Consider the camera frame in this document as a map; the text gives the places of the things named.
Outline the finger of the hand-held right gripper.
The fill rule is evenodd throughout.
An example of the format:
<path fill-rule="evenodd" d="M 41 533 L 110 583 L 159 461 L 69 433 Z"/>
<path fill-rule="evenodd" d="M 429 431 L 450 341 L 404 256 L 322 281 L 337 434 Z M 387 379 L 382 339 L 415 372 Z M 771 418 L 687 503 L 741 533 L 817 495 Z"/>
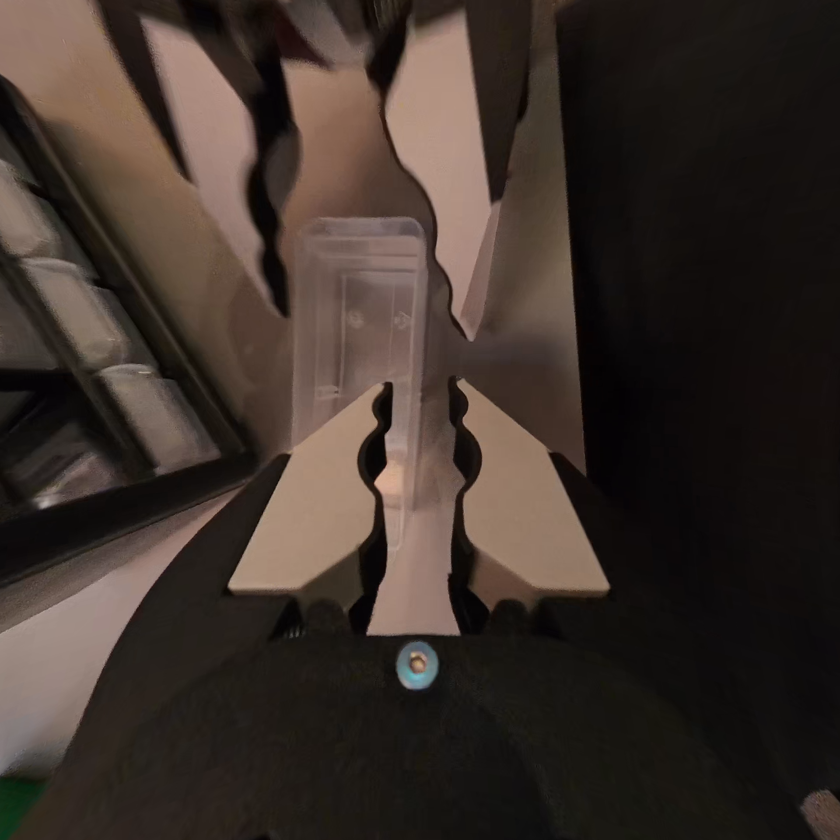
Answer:
<path fill-rule="evenodd" d="M 247 277 L 286 318 L 284 206 L 301 143 L 279 23 L 279 14 L 140 14 L 192 183 Z"/>
<path fill-rule="evenodd" d="M 491 194 L 480 110 L 486 56 L 470 26 L 392 26 L 376 54 L 385 131 L 429 205 L 434 262 L 469 342 L 486 314 L 501 209 Z"/>

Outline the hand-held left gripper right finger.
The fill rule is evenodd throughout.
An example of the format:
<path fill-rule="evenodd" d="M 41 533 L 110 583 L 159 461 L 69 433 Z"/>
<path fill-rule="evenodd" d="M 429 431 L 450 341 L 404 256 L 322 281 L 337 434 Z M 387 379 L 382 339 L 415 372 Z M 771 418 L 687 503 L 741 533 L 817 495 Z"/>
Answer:
<path fill-rule="evenodd" d="M 550 451 L 466 379 L 450 382 L 453 574 L 481 601 L 604 597 L 606 574 Z"/>

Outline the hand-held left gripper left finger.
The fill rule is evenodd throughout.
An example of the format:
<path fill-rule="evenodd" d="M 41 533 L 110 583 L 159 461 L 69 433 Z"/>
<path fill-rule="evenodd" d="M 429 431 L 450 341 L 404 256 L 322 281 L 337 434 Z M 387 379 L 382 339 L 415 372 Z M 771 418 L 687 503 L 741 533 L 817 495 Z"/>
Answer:
<path fill-rule="evenodd" d="M 227 588 L 299 601 L 374 601 L 385 574 L 392 384 L 378 383 L 292 449 Z"/>

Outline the clear plastic drawer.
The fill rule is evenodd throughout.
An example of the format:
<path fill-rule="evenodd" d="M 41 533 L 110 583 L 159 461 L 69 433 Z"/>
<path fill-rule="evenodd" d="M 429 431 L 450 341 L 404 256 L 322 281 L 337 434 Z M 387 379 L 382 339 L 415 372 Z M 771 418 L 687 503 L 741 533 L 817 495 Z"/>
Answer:
<path fill-rule="evenodd" d="M 300 231 L 290 441 L 298 445 L 374 385 L 392 385 L 386 466 L 375 482 L 390 552 L 402 545 L 417 493 L 428 299 L 417 220 L 325 217 Z"/>

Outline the black drawer cabinet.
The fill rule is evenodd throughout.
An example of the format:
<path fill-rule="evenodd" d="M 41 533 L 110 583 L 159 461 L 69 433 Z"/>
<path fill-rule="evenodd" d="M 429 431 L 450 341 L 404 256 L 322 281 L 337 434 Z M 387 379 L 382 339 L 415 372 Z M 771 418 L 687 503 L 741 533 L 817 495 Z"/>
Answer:
<path fill-rule="evenodd" d="M 180 383 L 224 453 L 212 463 L 138 479 L 63 506 L 8 509 L 9 517 L 2 518 L 2 586 L 6 586 L 233 489 L 253 474 L 257 454 L 253 438 L 189 350 L 160 297 L 68 171 L 44 121 L 5 77 L 1 106 L 2 130 L 23 152 L 101 279 L 143 333 L 165 375 Z"/>

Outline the bank of small clear drawers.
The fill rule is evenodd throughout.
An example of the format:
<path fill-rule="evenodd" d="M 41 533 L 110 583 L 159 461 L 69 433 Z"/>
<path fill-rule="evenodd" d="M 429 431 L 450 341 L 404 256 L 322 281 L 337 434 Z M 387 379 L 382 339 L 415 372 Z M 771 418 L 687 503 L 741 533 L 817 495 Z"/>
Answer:
<path fill-rule="evenodd" d="M 223 451 L 2 130 L 2 518 Z"/>

